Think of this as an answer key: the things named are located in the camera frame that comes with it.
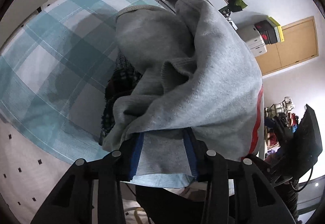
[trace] dark patterned cloth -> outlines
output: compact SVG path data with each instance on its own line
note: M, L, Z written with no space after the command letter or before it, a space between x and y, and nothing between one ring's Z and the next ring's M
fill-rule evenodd
M113 106L115 101L123 96L131 95L135 86L138 84L142 75L137 72L127 60L121 63L121 57L119 56L116 61L117 69L114 71L113 76L109 80L105 89L106 106L102 116L102 130L100 133L99 144L103 144L104 138L111 131L115 125L115 119L113 116Z

